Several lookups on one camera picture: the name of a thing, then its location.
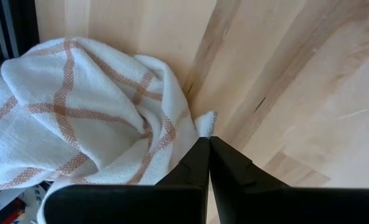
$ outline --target wooden board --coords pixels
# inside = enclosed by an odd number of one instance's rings
[[[217,111],[215,134],[277,178],[369,187],[369,1],[36,4],[43,41],[82,35],[166,61],[193,118]]]

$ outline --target checkered towel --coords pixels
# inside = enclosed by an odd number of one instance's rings
[[[0,75],[0,189],[155,184],[216,119],[192,121],[164,62],[90,39],[40,44]]]

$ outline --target kitchen towel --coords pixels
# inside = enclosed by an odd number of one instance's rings
[[[213,111],[192,120],[156,58],[81,37],[50,40],[1,67],[0,190],[43,180],[54,181],[51,192],[155,184],[215,121]]]

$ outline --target black object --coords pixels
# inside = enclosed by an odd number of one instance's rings
[[[0,0],[0,65],[38,43],[34,0]]]
[[[205,223],[208,172],[221,223],[369,222],[368,189],[286,185],[217,137],[200,138],[153,186],[73,185],[46,201],[47,223]]]

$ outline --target orange stripe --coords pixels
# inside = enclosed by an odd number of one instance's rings
[[[144,121],[144,134],[141,135],[141,139],[146,138],[148,140],[148,149],[151,147],[151,143],[152,143],[152,137],[153,137],[153,133],[152,133],[152,129],[149,125],[149,123],[147,122],[147,120],[142,117],[143,121]],[[86,180],[85,178],[74,178],[71,183],[73,184],[100,184],[100,183],[94,183],[94,182],[90,182],[88,180]]]
[[[59,107],[59,106],[65,107],[65,104],[67,102],[67,94],[71,92],[73,88],[73,82],[74,82],[73,66],[75,64],[75,60],[72,55],[72,52],[70,51],[71,49],[70,43],[71,41],[69,41],[68,39],[65,39],[63,42],[63,46],[67,54],[67,62],[65,63],[64,68],[63,68],[64,70],[63,84],[61,88],[58,90],[58,92],[56,92],[56,94],[54,95],[54,111],[60,112],[56,114],[56,120],[58,123],[58,128],[64,140],[68,142],[71,146],[73,146],[75,149],[80,151],[78,140],[75,136],[73,128],[71,127],[65,115],[66,111],[61,110],[62,108]],[[79,152],[75,157],[71,158],[63,166],[59,167],[56,170],[56,172],[59,172],[65,175],[70,174],[76,168],[83,165],[88,159],[89,157],[86,154]]]
[[[179,127],[181,121],[189,114],[188,110],[183,110],[179,115],[179,119],[177,119],[176,126]],[[126,184],[136,184],[143,177],[148,165],[151,163],[152,158],[158,152],[164,150],[171,142],[176,138],[176,128],[173,125],[172,121],[164,115],[163,119],[163,127],[166,131],[166,134],[159,140],[158,145],[156,146],[156,150],[154,152],[148,151],[147,154],[143,157],[141,161],[140,169],[135,173],[135,175],[126,183]]]
[[[82,50],[85,51],[89,55],[89,57],[97,64],[97,66],[99,66],[112,80],[135,88],[136,91],[143,93],[142,94],[143,96],[147,96],[153,100],[162,101],[162,94],[151,93],[147,91],[143,86],[141,86],[141,84],[138,84],[137,82],[131,80],[130,78],[123,76],[115,69],[113,69],[110,65],[108,65],[106,62],[104,62],[101,58],[99,58],[97,55],[91,53],[90,51],[84,48],[82,48]]]
[[[38,168],[26,168],[21,174],[19,174],[17,177],[12,179],[10,182],[5,183],[5,184],[0,184],[0,190],[9,189],[11,187],[15,187],[24,182],[27,182],[28,180],[33,178],[33,176],[39,174],[42,171],[43,171],[42,169],[38,169]]]
[[[0,119],[10,113],[10,111],[17,105],[18,101],[14,96],[11,96],[0,108]]]
[[[95,54],[91,53],[89,50],[86,50],[85,48],[83,48],[78,42],[75,42],[75,41],[72,41],[72,40],[69,40],[69,39],[65,39],[64,43],[62,43],[62,44],[59,43],[59,44],[55,44],[51,47],[47,47],[45,49],[40,49],[40,50],[36,50],[36,51],[33,51],[33,52],[28,52],[24,56],[45,56],[45,55],[57,54],[57,53],[66,51],[66,46],[65,46],[66,42],[70,43],[70,45],[69,45],[70,49],[81,49],[86,54],[88,54],[89,57],[104,72],[106,72],[107,75],[109,75],[113,80],[115,80],[119,83],[122,83],[124,85],[135,88],[137,92],[141,92],[142,96],[146,96],[146,97],[151,98],[153,100],[162,101],[162,94],[152,93],[150,91],[147,91],[146,88],[144,89],[144,87],[141,84],[138,84],[137,82],[123,76],[122,74],[117,72],[115,69],[113,69],[111,66],[109,66],[106,62],[104,62],[101,58],[99,58]]]
[[[79,109],[69,108],[60,105],[53,105],[52,103],[34,103],[27,105],[27,109],[34,114],[37,113],[57,113],[70,118],[83,118],[83,119],[97,119],[100,121],[108,121],[114,123],[125,124],[131,128],[135,128],[129,121],[125,120],[120,116],[111,116],[106,113]]]
[[[132,102],[134,105],[138,105],[141,102],[141,98],[147,92],[147,88],[151,84],[151,80],[152,73],[146,72],[140,81],[140,88],[137,88],[137,91],[132,98]]]

